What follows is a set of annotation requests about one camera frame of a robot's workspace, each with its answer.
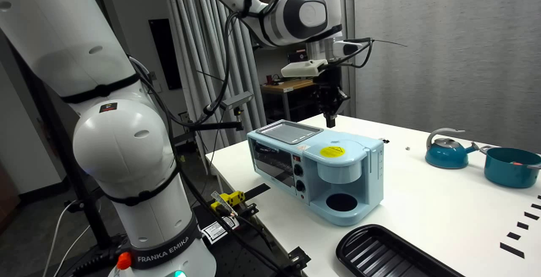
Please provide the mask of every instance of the white table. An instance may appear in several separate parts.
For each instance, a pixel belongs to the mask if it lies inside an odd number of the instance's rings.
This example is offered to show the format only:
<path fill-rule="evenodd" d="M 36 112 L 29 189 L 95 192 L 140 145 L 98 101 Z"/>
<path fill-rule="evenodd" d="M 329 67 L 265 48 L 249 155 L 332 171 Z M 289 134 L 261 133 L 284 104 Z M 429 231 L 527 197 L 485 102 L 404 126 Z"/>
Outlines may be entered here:
<path fill-rule="evenodd" d="M 325 127 L 322 115 L 301 123 Z M 427 132 L 341 116 L 332 130 L 390 141 L 385 145 L 384 200 L 351 227 L 328 223 L 255 173 L 247 142 L 216 151 L 213 161 L 234 190 L 246 191 L 261 183 L 271 187 L 253 200 L 260 210 L 257 217 L 284 251 L 300 246 L 311 257 L 305 275 L 353 276 L 336 258 L 336 245 L 351 229 L 374 223 L 466 277 L 541 277 L 541 219 L 524 217 L 525 211 L 541 215 L 531 207 L 541 204 L 540 182 L 529 189 L 497 186 L 485 179 L 485 156 L 478 151 L 469 154 L 470 165 L 464 169 L 432 167 L 424 159 Z M 518 221 L 529 230 L 517 227 Z M 510 231 L 520 239 L 507 237 Z M 500 242 L 521 250 L 525 258 L 502 250 Z"/>

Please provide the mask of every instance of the kettle spout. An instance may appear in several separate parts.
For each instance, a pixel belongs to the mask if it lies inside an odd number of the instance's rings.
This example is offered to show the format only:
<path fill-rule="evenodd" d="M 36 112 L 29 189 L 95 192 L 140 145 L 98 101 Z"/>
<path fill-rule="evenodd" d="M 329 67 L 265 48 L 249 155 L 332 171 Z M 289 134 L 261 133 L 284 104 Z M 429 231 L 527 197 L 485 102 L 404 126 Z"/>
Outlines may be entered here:
<path fill-rule="evenodd" d="M 479 150 L 479 146 L 477 146 L 477 144 L 472 142 L 472 145 L 470 147 L 466 148 L 466 153 L 469 154 L 470 152 L 474 152 L 474 151 L 477 151 L 477 150 Z"/>

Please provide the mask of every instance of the white curtain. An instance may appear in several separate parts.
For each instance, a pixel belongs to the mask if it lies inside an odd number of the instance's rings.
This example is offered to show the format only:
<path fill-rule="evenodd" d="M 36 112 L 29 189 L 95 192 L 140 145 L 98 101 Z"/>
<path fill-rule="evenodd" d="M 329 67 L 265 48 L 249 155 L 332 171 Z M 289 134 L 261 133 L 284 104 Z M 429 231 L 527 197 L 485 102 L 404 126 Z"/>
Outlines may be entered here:
<path fill-rule="evenodd" d="M 205 105 L 219 94 L 225 76 L 225 50 L 222 27 L 228 9 L 219 0 L 168 0 L 169 19 L 180 66 L 180 77 L 190 119 L 197 119 Z M 249 31 L 243 23 L 235 21 L 230 32 L 230 79 L 224 98 L 245 91 L 254 94 L 253 100 L 241 107 L 244 131 L 220 130 L 216 149 L 246 139 L 246 132 L 265 125 L 263 101 L 255 69 Z M 216 113 L 207 123 L 235 121 L 232 111 Z M 201 131 L 208 151 L 212 151 L 215 131 Z"/>
<path fill-rule="evenodd" d="M 342 3 L 348 37 L 408 45 L 375 42 L 367 66 L 344 75 L 347 113 L 541 152 L 541 0 Z"/>

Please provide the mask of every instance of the teal pot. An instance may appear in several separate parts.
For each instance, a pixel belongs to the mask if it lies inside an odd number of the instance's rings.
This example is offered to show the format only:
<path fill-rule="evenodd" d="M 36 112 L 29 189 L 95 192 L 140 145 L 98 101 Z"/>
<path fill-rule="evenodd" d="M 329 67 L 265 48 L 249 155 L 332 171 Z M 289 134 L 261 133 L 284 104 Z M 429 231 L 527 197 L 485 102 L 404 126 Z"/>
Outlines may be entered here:
<path fill-rule="evenodd" d="M 537 180 L 541 157 L 533 152 L 516 148 L 483 146 L 486 155 L 485 177 L 499 185 L 528 188 Z"/>

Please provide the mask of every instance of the kettle handle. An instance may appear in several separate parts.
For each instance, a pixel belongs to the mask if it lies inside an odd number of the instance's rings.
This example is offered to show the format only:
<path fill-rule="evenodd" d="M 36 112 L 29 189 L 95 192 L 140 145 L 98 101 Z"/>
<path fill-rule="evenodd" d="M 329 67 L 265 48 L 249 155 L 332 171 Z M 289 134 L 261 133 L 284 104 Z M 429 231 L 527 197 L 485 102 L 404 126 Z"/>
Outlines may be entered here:
<path fill-rule="evenodd" d="M 465 130 L 452 129 L 452 128 L 440 128 L 440 129 L 434 130 L 429 135 L 429 138 L 426 139 L 426 149 L 429 150 L 430 146 L 432 146 L 432 139 L 434 138 L 435 135 L 442 134 L 442 133 L 445 133 L 445 132 L 448 132 L 448 133 L 460 133 L 460 132 L 466 132 L 466 131 Z"/>

